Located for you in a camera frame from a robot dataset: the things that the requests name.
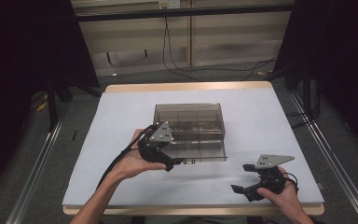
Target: wall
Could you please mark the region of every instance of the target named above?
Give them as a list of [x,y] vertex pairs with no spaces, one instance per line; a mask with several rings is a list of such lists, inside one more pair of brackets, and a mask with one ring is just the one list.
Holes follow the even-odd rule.
[[[293,2],[294,0],[182,0],[181,8]],[[158,1],[150,0],[72,0],[72,4],[76,13],[158,9]],[[271,12],[168,18],[172,57],[178,66],[270,59],[278,55],[289,17],[290,12]],[[98,76],[130,73],[133,72],[130,69],[133,66],[140,66],[140,70],[144,71],[164,69],[164,19],[81,22],[80,27]],[[107,62],[106,52],[111,52],[113,65]],[[169,57],[166,63],[170,64],[171,59],[168,59]]]

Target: dark background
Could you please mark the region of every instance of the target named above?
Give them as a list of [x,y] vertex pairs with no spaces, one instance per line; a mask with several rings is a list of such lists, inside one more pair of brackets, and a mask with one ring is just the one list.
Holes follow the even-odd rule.
[[350,129],[358,133],[358,1],[297,0],[274,72],[297,88],[305,66]]
[[[48,80],[53,87],[71,85],[60,77],[98,86],[74,16],[69,0],[0,0],[0,172],[16,149],[32,95]],[[275,69],[293,61],[309,66],[358,133],[358,1],[297,0]],[[289,89],[301,80],[302,65],[284,73]]]
[[0,0],[0,172],[17,148],[31,97],[48,80],[69,77],[98,86],[74,11],[67,0]]

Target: wooden table edge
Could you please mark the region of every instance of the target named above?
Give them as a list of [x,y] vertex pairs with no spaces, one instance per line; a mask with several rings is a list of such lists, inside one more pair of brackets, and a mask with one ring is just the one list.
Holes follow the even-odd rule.
[[233,90],[250,88],[272,88],[272,85],[267,81],[119,84],[106,87],[105,92]]
[[[81,206],[64,206],[66,215],[75,215]],[[303,209],[309,216],[319,216],[324,213],[322,203],[303,204]],[[104,215],[120,216],[276,216],[281,215],[278,208],[271,205],[248,204],[225,207],[183,207],[183,206],[110,206]]]

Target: black cable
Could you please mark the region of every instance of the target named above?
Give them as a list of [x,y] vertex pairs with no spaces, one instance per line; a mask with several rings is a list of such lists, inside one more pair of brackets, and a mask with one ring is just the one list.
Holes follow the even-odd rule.
[[[292,126],[292,129],[301,127],[305,124],[310,124],[318,118],[318,116],[321,112],[321,90],[320,90],[319,86],[316,86],[316,92],[315,92],[314,97],[315,97],[314,98],[314,107],[310,111],[311,120],[307,120],[307,121],[303,121],[298,124],[295,124]],[[307,115],[306,113],[291,112],[291,113],[286,114],[286,116],[292,116],[292,114],[293,114],[293,116],[295,116],[296,114],[301,115],[301,116]]]
[[[328,14],[327,14],[327,18],[326,18],[326,20],[324,21],[324,25],[323,25],[323,28],[322,28],[322,31],[321,32],[319,32],[319,36],[316,36],[317,34],[315,34],[315,36],[312,38],[312,39],[317,39],[316,40],[316,46],[315,46],[315,48],[317,49],[317,48],[319,48],[319,46],[321,45],[321,42],[322,42],[322,37],[323,37],[323,33],[324,33],[324,30],[325,30],[325,28],[326,28],[326,26],[327,26],[327,23],[330,21],[330,17],[331,17],[331,15],[332,15],[332,11],[333,11],[333,8],[334,8],[334,5],[335,5],[335,3],[336,3],[336,0],[333,0],[333,2],[332,2],[332,4],[331,4],[331,7],[330,7],[330,9],[329,9],[329,11],[328,11]],[[315,112],[315,115],[311,115],[312,116],[312,120],[315,120],[318,116],[319,116],[319,113],[320,113],[320,110],[321,110],[321,108],[320,108],[320,89],[319,89],[319,87],[317,86],[316,87],[317,89],[316,89],[316,95],[317,95],[317,97],[318,97],[318,100],[317,100],[317,107],[315,107],[314,109],[316,109],[316,112]],[[299,127],[299,126],[302,126],[302,125],[304,125],[304,124],[308,124],[308,123],[310,123],[309,121],[305,121],[305,122],[303,122],[302,124],[301,123],[299,123],[299,124],[297,124],[297,125],[294,125],[295,126],[295,128],[296,127]]]
[[190,221],[195,221],[195,220],[197,220],[197,219],[200,219],[200,218],[199,218],[199,217],[187,217],[187,218],[185,218],[185,219],[183,219],[183,220],[174,222],[173,224],[186,224],[186,223],[188,223],[188,222],[190,222]]
[[124,148],[124,150],[122,150],[120,152],[120,154],[112,161],[112,163],[110,163],[110,165],[107,167],[107,169],[105,170],[105,172],[103,173],[103,176],[101,177],[100,182],[98,183],[98,187],[100,187],[100,185],[103,183],[104,179],[106,178],[107,174],[109,174],[110,171],[112,171],[113,168],[115,168],[116,164],[123,159],[123,157],[129,153],[131,151],[131,147],[137,142],[139,141],[139,139],[142,137],[142,135],[144,135],[147,131],[149,131],[150,129],[155,128],[156,126],[154,125],[149,125],[147,128],[145,128],[143,131],[141,131],[141,133],[138,134],[138,136],[136,136],[133,141],[126,147]]
[[163,45],[163,49],[162,49],[162,61],[164,63],[164,66],[167,68],[168,71],[170,71],[171,73],[175,74],[175,75],[178,75],[178,76],[183,76],[183,77],[189,77],[189,78],[192,78],[194,80],[197,80],[197,81],[200,81],[202,82],[203,80],[200,80],[198,78],[195,78],[195,77],[191,77],[191,76],[188,76],[188,75],[184,75],[184,74],[180,74],[180,73],[175,73],[173,72],[170,68],[168,68],[167,64],[165,63],[165,39],[166,37],[168,36],[168,44],[169,44],[169,50],[170,50],[170,57],[171,57],[171,62],[173,64],[173,66],[179,70],[179,71],[182,71],[182,72],[196,72],[196,71],[232,71],[232,72],[246,72],[246,71],[252,71],[250,75],[248,75],[248,77],[240,80],[240,81],[244,81],[246,79],[248,79],[252,74],[253,72],[255,71],[255,69],[257,68],[260,68],[260,67],[263,67],[265,66],[267,63],[271,63],[271,62],[275,62],[276,61],[276,57],[273,57],[267,61],[263,61],[263,62],[260,62],[260,63],[257,63],[253,68],[249,68],[249,69],[231,69],[231,68],[195,68],[195,69],[190,69],[190,70],[186,70],[186,69],[183,69],[183,68],[179,68],[176,63],[174,62],[173,60],[173,57],[172,57],[172,45],[171,45],[171,36],[170,36],[170,29],[169,29],[169,26],[168,26],[168,20],[167,18],[165,18],[165,32],[164,32],[164,45]]
[[296,180],[295,181],[295,180],[292,180],[291,178],[286,178],[286,177],[284,178],[285,180],[292,182],[295,185],[296,192],[298,192],[298,180],[297,180],[297,177],[295,175],[290,174],[290,173],[283,173],[283,174],[284,175],[290,175]]

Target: gray bracket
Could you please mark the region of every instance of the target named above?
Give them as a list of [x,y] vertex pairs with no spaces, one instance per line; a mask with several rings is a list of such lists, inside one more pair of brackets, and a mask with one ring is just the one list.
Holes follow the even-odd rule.
[[294,156],[266,155],[262,154],[255,164],[255,169],[268,169],[294,160]]
[[151,142],[171,142],[173,141],[172,133],[168,122],[162,123],[158,129],[150,136]]

